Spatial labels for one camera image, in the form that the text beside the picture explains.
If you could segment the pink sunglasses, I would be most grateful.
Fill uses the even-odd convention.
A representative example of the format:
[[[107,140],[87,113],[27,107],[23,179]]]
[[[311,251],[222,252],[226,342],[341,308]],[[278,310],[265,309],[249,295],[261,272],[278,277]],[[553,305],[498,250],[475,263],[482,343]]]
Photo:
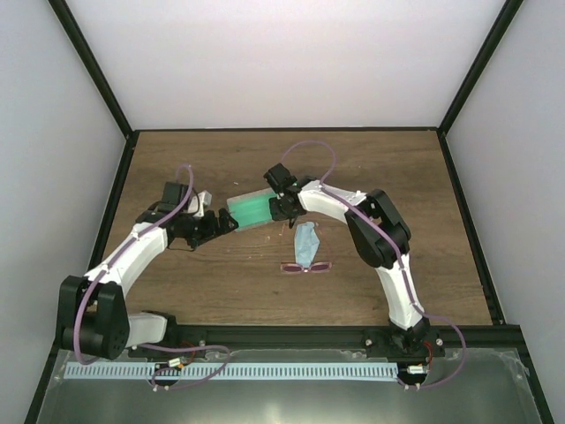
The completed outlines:
[[[280,270],[283,274],[299,275],[305,273],[325,273],[332,269],[332,263],[329,261],[315,262],[309,266],[303,266],[297,263],[282,263]]]

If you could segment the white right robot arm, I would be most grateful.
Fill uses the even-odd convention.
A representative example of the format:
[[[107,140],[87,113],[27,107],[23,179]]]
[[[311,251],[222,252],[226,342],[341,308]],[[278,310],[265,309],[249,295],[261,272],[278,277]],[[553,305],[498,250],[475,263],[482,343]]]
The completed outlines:
[[[324,185],[318,179],[294,176],[265,180],[275,192],[271,216],[293,225],[309,212],[345,223],[361,260],[375,269],[388,303],[388,321],[395,350],[411,356],[430,329],[410,271],[411,232],[382,190],[351,192]]]

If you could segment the grey sunglasses case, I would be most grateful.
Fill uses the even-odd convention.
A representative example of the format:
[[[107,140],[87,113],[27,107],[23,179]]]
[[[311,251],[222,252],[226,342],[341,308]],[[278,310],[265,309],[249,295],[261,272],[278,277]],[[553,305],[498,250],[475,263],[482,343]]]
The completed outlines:
[[[274,197],[273,190],[266,188],[227,199],[228,211],[238,224],[237,231],[272,223],[269,201]]]

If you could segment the light blue cleaning cloth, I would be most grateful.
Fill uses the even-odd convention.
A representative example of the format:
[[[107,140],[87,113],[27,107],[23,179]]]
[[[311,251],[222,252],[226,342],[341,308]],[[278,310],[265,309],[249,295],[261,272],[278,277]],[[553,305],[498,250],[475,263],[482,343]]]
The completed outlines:
[[[318,252],[320,239],[316,233],[316,224],[302,223],[297,226],[294,236],[294,253],[296,264],[308,268],[313,264]]]

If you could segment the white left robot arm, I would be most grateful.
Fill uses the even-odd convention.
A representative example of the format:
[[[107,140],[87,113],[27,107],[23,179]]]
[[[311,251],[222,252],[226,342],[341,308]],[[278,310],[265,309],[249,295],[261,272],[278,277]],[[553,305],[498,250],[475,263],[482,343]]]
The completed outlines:
[[[142,214],[126,239],[107,259],[84,276],[68,276],[61,283],[56,317],[56,343],[71,351],[81,365],[113,360],[123,350],[147,345],[160,356],[173,355],[179,333],[170,328],[174,318],[165,313],[130,314],[125,298],[147,266],[175,239],[192,249],[233,232],[238,223],[227,209],[202,216],[181,212]]]

